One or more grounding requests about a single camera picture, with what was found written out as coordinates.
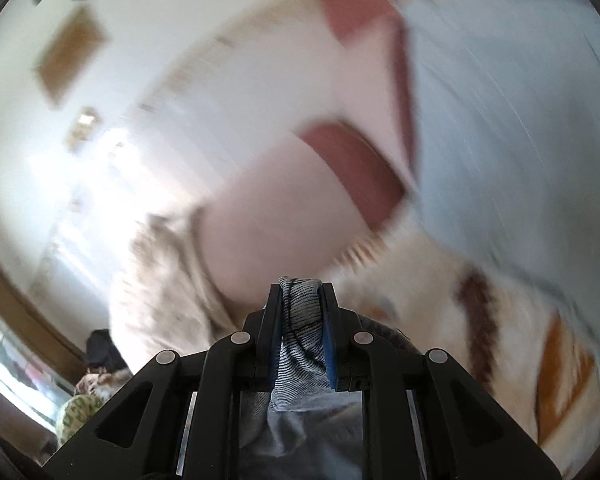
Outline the light blue quilted pillow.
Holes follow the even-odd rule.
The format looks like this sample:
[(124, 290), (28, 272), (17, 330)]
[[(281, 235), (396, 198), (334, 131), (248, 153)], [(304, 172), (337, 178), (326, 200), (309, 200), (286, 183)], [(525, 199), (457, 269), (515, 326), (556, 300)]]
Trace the light blue quilted pillow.
[(407, 0), (422, 225), (600, 340), (600, 17), (588, 0)]

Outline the white patterned pillow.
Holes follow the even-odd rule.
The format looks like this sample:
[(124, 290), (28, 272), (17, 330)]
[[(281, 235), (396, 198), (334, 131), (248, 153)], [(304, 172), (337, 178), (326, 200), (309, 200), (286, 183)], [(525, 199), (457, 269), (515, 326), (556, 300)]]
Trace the white patterned pillow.
[(188, 356), (237, 330), (202, 260), (203, 213), (150, 217), (111, 287), (111, 339), (133, 373), (162, 350)]

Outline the pink round bolster cushion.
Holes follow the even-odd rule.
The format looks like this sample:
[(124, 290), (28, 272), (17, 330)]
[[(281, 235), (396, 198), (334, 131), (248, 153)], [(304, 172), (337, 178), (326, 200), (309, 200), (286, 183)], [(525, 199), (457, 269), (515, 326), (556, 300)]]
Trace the pink round bolster cushion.
[(405, 194), (372, 144), (323, 122), (267, 150), (204, 206), (201, 259), (222, 299), (257, 308), (279, 278), (316, 278), (378, 232)]

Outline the beige wall switch panel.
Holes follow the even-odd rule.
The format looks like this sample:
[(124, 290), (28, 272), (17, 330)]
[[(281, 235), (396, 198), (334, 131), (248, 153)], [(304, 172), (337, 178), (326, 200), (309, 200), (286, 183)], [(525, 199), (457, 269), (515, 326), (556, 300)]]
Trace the beige wall switch panel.
[(78, 154), (87, 142), (90, 142), (102, 124), (98, 111), (94, 107), (83, 107), (71, 126), (66, 144), (71, 154)]

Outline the blue denim jeans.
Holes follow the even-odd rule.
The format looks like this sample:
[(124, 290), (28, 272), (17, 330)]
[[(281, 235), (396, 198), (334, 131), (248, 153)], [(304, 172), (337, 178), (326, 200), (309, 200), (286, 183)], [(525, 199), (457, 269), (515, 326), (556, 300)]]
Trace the blue denim jeans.
[(330, 388), (313, 278), (281, 278), (282, 344), (274, 389), (245, 393), (240, 408), (242, 479), (361, 479), (358, 392)]

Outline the brown wooden window frame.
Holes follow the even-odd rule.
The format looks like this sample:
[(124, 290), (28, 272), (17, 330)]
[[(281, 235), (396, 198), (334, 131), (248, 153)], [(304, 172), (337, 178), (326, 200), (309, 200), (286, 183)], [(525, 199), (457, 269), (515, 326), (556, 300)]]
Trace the brown wooden window frame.
[(0, 315), (22, 342), (60, 377), (76, 384), (84, 375), (84, 352), (46, 321), (9, 281), (1, 266)]

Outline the green white rolled quilt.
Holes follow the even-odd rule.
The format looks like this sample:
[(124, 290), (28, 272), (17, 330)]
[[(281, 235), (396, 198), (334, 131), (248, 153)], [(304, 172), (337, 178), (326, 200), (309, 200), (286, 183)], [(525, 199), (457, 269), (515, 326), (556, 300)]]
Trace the green white rolled quilt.
[(59, 446), (71, 439), (105, 404), (98, 396), (77, 394), (69, 399), (56, 417), (55, 431)]

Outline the leaf pattern bed blanket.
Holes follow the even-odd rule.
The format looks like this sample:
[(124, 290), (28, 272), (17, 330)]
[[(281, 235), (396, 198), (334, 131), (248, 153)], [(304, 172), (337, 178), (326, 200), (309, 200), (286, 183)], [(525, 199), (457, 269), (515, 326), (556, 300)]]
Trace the leaf pattern bed blanket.
[[(326, 276), (343, 307), (452, 353), (565, 476), (600, 445), (596, 362), (539, 296), (492, 283), (410, 217), (361, 238)], [(108, 400), (132, 374), (90, 370), (76, 390)]]

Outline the black garment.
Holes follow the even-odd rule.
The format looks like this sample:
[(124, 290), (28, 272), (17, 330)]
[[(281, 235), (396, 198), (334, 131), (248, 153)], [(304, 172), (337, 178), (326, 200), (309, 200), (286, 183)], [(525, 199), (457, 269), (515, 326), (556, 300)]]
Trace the black garment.
[(109, 330), (93, 330), (86, 341), (86, 365), (89, 370), (114, 373), (128, 366), (111, 339)]

